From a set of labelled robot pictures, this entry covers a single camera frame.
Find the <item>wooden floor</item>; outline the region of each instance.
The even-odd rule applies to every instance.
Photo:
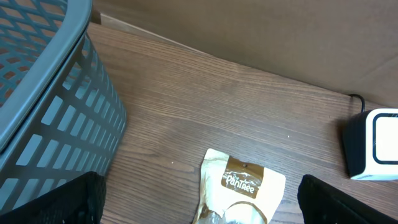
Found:
[[[398,218],[398,182],[346,175],[338,131],[358,100],[98,25],[89,35],[128,117],[103,223],[191,223],[209,147],[286,176],[271,223],[303,223],[304,174]]]

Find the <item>laundry basket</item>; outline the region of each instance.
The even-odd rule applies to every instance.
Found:
[[[91,0],[0,0],[0,214],[105,175],[126,110],[88,37]]]

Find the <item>black cable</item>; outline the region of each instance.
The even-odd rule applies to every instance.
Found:
[[[361,99],[361,102],[362,102],[361,113],[365,112],[365,99],[361,95],[354,93],[354,94],[349,94],[348,96],[350,96],[350,97],[358,97],[359,99]]]

